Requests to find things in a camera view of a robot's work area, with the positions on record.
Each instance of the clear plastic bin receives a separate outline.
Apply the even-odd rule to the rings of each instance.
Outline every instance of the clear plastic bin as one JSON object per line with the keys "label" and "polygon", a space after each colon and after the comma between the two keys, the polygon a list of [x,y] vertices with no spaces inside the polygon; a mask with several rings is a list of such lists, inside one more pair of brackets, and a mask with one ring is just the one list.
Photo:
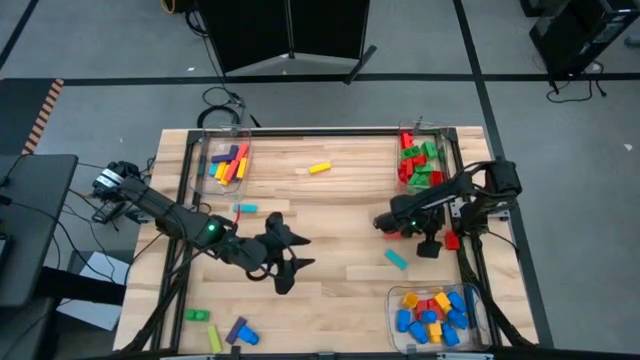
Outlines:
{"label": "clear plastic bin", "polygon": [[[253,147],[251,146],[251,129],[240,125],[210,125],[203,129],[202,144],[198,156],[198,171],[189,178],[189,187],[209,200],[225,200],[237,202],[242,200],[246,192],[251,170]],[[247,165],[242,179],[223,185],[209,174],[212,166],[211,157],[228,154],[231,145],[240,147],[243,143],[249,146],[245,157]]]}
{"label": "clear plastic bin", "polygon": [[[467,311],[465,316],[469,320],[469,326],[465,330],[456,328],[456,333],[460,339],[458,345],[449,347],[445,345],[444,339],[440,344],[427,342],[420,344],[409,332],[401,333],[396,325],[396,317],[399,309],[405,309],[402,306],[402,300],[409,292],[417,294],[420,300],[428,300],[434,298],[439,292],[444,291],[448,294],[451,291],[457,292],[465,302]],[[411,320],[416,321],[413,310],[411,311]],[[479,351],[485,350],[490,345],[490,333],[487,321],[487,313],[480,299],[478,289],[472,284],[456,284],[443,286],[424,286],[424,287],[402,287],[396,286],[389,290],[387,295],[387,324],[389,325],[389,339],[391,344],[402,353],[415,352],[441,352],[441,351]]]}
{"label": "clear plastic bin", "polygon": [[395,176],[397,179],[396,182],[396,191],[398,193],[406,193],[406,194],[415,194],[420,192],[421,190],[429,188],[430,185],[409,185],[403,182],[400,178],[399,171],[400,169],[406,169],[402,164],[402,134],[410,134],[413,136],[413,144],[414,146],[418,146],[422,151],[422,144],[425,142],[433,143],[436,147],[436,151],[438,152],[437,158],[428,158],[427,164],[429,164],[433,170],[441,171],[443,174],[443,180],[447,179],[447,138],[445,136],[447,131],[447,126],[435,123],[427,123],[422,121],[413,121],[401,123],[398,127],[398,141],[396,142],[396,167],[395,167]]}

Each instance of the floor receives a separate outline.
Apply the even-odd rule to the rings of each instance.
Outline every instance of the floor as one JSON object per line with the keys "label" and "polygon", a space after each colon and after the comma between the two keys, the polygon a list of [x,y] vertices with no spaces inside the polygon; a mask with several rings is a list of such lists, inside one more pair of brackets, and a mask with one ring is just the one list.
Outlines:
{"label": "floor", "polygon": [[[556,105],[546,101],[544,81],[490,81],[482,83],[488,99],[481,101],[454,2],[372,0],[367,42],[379,50],[363,73],[465,74],[467,80],[229,88],[245,98],[249,112],[264,126],[396,125],[419,118],[487,129],[497,125],[504,152],[518,164],[523,183],[520,207],[554,345],[640,353],[635,341],[640,310],[634,306],[640,301],[640,243],[635,239],[640,226],[634,216],[640,206],[634,181],[640,169],[640,82],[603,81],[606,98],[596,93],[588,102]],[[528,38],[535,20],[524,17],[518,1],[462,4],[483,74],[543,73]],[[0,48],[28,5],[28,0],[0,2]],[[627,33],[640,33],[640,22]],[[624,37],[598,60],[607,73],[637,75],[640,49],[625,47]],[[346,73],[351,65],[281,59],[230,75]],[[214,75],[202,41],[182,16],[166,15],[157,0],[39,0],[0,69],[0,78],[82,79],[76,86],[67,81],[37,152],[74,153],[92,164],[144,164],[155,152],[161,129],[193,127],[206,107],[200,98],[206,84],[124,81],[128,85],[116,86],[110,79]],[[87,79],[106,81],[80,86],[92,83]],[[586,91],[586,83],[575,83],[562,97]],[[499,148],[496,134],[489,135],[494,149]],[[73,188],[88,192],[96,173],[79,167]],[[78,199],[70,197],[68,204],[90,215]],[[81,250],[99,248],[85,223],[66,215],[62,221]],[[96,227],[98,238],[108,251],[132,251],[136,226],[130,221],[118,226],[119,232]],[[61,246],[66,264],[70,247]],[[55,263],[55,249],[47,261]],[[612,291],[622,303],[603,306],[611,303]],[[67,334],[58,356],[99,354],[109,348],[111,335],[86,328]]]}

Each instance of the white paper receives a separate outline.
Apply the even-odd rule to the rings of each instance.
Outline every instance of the white paper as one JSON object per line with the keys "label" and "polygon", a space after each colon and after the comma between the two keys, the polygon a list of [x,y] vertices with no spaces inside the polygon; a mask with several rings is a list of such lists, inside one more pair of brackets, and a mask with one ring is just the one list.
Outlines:
{"label": "white paper", "polygon": [[[107,258],[109,258],[109,261],[115,267],[115,271],[107,261]],[[87,259],[87,262],[89,263],[89,265],[91,265],[92,268],[96,269],[96,271],[99,271],[105,275],[111,276],[111,272],[113,271],[113,281],[120,285],[124,284],[124,276],[127,272],[127,269],[129,268],[129,264],[123,263],[122,261],[114,259],[110,256],[105,256],[104,254],[99,252],[94,252],[93,254],[91,254],[91,257]],[[80,272],[80,276],[102,281],[111,281],[104,276],[95,273],[86,265]],[[82,320],[89,324],[110,331],[113,330],[118,323],[121,311],[121,306],[97,304],[80,300],[73,300],[58,307],[58,312],[62,314],[69,315],[78,320]]]}

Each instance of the yellow block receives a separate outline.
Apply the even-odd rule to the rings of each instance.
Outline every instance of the yellow block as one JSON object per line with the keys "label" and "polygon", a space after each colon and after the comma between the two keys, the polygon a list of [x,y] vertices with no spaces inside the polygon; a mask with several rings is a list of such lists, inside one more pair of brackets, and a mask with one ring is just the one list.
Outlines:
{"label": "yellow block", "polygon": [[318,165],[313,165],[311,167],[309,167],[309,173],[310,174],[317,174],[321,171],[326,171],[331,169],[331,164],[330,163],[322,163],[322,164],[318,164]]}
{"label": "yellow block", "polygon": [[404,305],[404,307],[408,309],[413,309],[414,307],[416,307],[416,305],[418,305],[418,300],[420,300],[418,295],[410,292],[405,295],[404,300],[402,301],[402,305]]}
{"label": "yellow block", "polygon": [[451,310],[451,301],[449,301],[447,294],[441,292],[438,295],[436,295],[436,302],[438,303],[438,305],[440,305],[442,310],[445,310],[446,308],[449,308],[449,310]]}
{"label": "yellow block", "polygon": [[442,327],[440,327],[440,321],[436,321],[435,324],[428,324],[429,336],[442,336]]}
{"label": "yellow block", "polygon": [[224,172],[227,171],[227,167],[229,165],[227,163],[220,163],[218,165],[218,169],[216,170],[216,174],[214,176],[214,178],[220,180],[222,179],[222,177],[224,176]]}
{"label": "yellow block", "polygon": [[240,165],[238,165],[238,173],[236,174],[236,177],[238,179],[242,179],[244,178],[244,171],[247,168],[247,158],[242,158],[240,159]]}
{"label": "yellow block", "polygon": [[207,328],[209,334],[209,342],[211,343],[211,352],[217,354],[222,351],[222,343],[220,342],[220,336],[218,336],[218,329],[215,325],[211,325]]}

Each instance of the wooden tabletop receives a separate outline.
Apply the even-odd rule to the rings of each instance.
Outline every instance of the wooden tabletop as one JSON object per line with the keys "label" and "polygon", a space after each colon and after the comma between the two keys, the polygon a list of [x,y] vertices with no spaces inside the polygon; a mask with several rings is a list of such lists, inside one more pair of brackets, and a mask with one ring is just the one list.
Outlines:
{"label": "wooden tabletop", "polygon": [[[481,127],[458,127],[465,164],[489,160]],[[160,139],[151,186],[175,199],[188,130],[165,130]],[[315,258],[296,275],[286,296],[277,295],[273,281],[249,281],[237,267],[200,257],[189,278],[186,308],[211,312],[224,338],[238,316],[260,335],[245,353],[389,352],[385,299],[396,285],[460,283],[455,252],[438,259],[418,258],[419,238],[389,241],[373,228],[373,217],[389,211],[395,192],[395,136],[253,137],[253,160],[243,203],[258,204],[257,214],[242,214],[239,235],[264,232],[272,211],[284,214],[292,231],[309,238],[295,248],[298,257]],[[332,169],[308,175],[308,166],[330,161]],[[205,196],[219,215],[233,219],[231,203]],[[511,238],[507,222],[489,221],[493,232]],[[437,239],[442,241],[443,228]],[[157,231],[140,230],[136,253]],[[520,267],[513,248],[491,235],[483,236],[484,255],[494,300],[530,341],[537,341]],[[160,238],[133,265],[114,349],[129,343],[155,308],[168,240]],[[409,267],[400,271],[384,257],[392,248]],[[169,344],[173,308],[165,321],[162,344]],[[180,353],[208,353],[206,323],[184,322]],[[224,352],[230,346],[223,344]]]}

